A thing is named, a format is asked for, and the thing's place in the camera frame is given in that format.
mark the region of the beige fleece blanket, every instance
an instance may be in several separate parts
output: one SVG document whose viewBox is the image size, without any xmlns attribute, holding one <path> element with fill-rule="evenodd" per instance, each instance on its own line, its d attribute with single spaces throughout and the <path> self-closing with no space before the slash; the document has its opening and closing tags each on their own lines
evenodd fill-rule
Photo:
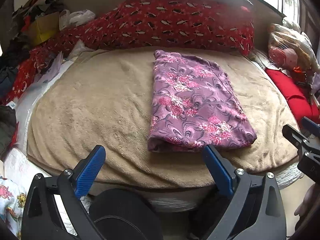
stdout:
<svg viewBox="0 0 320 240">
<path fill-rule="evenodd" d="M 83 53 L 39 100 L 28 129 L 28 158 L 51 174 L 73 168 L 96 144 L 106 149 L 101 183 L 145 188 L 213 184 L 200 153 L 147 151 L 156 49 L 197 55 L 228 73 L 258 139 L 222 155 L 236 167 L 261 172 L 281 166 L 296 149 L 281 133 L 297 129 L 284 98 L 245 57 L 196 49 L 138 49 Z"/>
</svg>

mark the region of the metal bolt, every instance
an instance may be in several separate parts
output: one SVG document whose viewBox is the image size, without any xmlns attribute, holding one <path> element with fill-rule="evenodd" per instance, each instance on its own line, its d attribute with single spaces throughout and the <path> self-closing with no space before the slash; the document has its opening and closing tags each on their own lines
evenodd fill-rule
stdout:
<svg viewBox="0 0 320 240">
<path fill-rule="evenodd" d="M 66 169 L 66 170 L 63 171 L 63 174 L 66 175 L 66 176 L 71 175 L 71 173 L 72 173 L 72 169 Z"/>
<path fill-rule="evenodd" d="M 272 172 L 268 172 L 267 176 L 269 179 L 273 179 L 275 177 Z"/>
<path fill-rule="evenodd" d="M 244 169 L 237 169 L 236 171 L 237 171 L 237 173 L 239 175 L 243 175 L 244 174 Z"/>
<path fill-rule="evenodd" d="M 41 179 L 41 176 L 42 176 L 42 174 L 41 174 L 41 173 L 38 173 L 38 174 L 36 174 L 36 175 L 34 176 L 34 179 Z"/>
</svg>

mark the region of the yellow box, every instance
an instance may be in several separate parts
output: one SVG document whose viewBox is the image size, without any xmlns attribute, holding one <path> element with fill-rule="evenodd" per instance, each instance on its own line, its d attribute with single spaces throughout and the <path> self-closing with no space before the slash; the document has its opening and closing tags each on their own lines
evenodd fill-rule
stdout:
<svg viewBox="0 0 320 240">
<path fill-rule="evenodd" d="M 27 36 L 31 45 L 36 46 L 50 39 L 59 31 L 59 12 L 51 13 L 36 19 L 30 24 Z"/>
</svg>

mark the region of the blue gripper pad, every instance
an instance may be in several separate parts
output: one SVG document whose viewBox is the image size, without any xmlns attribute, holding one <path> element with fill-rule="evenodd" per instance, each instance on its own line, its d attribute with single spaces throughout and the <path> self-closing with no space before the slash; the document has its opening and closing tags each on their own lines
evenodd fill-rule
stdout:
<svg viewBox="0 0 320 240">
<path fill-rule="evenodd" d="M 105 160 L 106 151 L 101 145 L 97 145 L 92 152 L 90 152 L 89 156 L 82 160 L 86 162 L 86 165 L 81 168 L 81 171 L 75 180 L 75 195 L 78 199 L 88 194 Z"/>
<path fill-rule="evenodd" d="M 208 146 L 202 150 L 202 156 L 220 194 L 230 198 L 233 195 L 232 179 L 223 164 Z"/>
<path fill-rule="evenodd" d="M 302 126 L 314 136 L 320 137 L 320 127 L 309 118 L 303 117 L 301 120 Z"/>
</svg>

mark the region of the folded purple fabric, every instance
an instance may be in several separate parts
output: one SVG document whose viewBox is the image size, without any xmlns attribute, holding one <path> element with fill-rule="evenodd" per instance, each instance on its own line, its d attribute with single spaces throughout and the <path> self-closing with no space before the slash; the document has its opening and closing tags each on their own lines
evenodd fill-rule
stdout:
<svg viewBox="0 0 320 240">
<path fill-rule="evenodd" d="M 228 75 L 197 56 L 156 50 L 148 150 L 240 148 L 257 135 L 233 94 Z"/>
</svg>

